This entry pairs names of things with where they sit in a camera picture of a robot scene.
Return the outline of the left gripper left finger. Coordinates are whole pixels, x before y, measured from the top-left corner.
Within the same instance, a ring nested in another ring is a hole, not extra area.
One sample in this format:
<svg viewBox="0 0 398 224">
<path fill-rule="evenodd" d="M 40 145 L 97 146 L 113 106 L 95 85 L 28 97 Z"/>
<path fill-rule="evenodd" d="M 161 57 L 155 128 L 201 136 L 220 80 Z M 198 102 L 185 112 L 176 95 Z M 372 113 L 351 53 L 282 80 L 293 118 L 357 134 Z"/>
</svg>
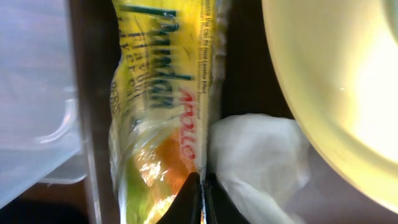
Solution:
<svg viewBox="0 0 398 224">
<path fill-rule="evenodd" d="M 157 224 L 200 224 L 202 208 L 200 176 L 192 172 Z"/>
</svg>

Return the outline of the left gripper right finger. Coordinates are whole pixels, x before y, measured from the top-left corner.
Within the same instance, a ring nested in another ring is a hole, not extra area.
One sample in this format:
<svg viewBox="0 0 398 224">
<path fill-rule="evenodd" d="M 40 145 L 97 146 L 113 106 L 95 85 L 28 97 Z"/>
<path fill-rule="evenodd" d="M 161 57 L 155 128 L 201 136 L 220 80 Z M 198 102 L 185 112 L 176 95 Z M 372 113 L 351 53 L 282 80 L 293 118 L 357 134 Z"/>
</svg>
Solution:
<svg viewBox="0 0 398 224">
<path fill-rule="evenodd" d="M 206 176 L 204 198 L 207 224 L 250 224 L 214 173 Z"/>
</svg>

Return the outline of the white tissue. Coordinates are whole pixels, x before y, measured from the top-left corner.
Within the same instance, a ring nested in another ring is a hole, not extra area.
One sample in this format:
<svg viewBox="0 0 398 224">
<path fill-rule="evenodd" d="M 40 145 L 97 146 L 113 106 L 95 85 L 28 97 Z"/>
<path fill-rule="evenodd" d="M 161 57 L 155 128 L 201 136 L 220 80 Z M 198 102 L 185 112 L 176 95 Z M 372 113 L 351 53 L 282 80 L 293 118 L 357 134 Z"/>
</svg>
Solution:
<svg viewBox="0 0 398 224">
<path fill-rule="evenodd" d="M 208 161 L 249 223 L 303 223 L 286 203 L 310 180 L 309 140 L 293 119 L 229 116 L 210 129 Z"/>
</svg>

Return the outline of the yellow green snack wrapper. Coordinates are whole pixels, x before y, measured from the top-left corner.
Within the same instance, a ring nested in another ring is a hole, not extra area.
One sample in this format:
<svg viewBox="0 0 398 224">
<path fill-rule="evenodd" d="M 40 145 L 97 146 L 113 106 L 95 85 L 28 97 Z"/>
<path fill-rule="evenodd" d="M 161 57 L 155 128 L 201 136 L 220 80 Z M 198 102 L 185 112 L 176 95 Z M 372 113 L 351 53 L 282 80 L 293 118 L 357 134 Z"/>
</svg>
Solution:
<svg viewBox="0 0 398 224">
<path fill-rule="evenodd" d="M 204 203 L 208 129 L 220 117 L 231 2 L 113 6 L 121 49 L 109 99 L 113 188 L 122 224 L 157 223 L 192 172 L 200 176 Z"/>
</svg>

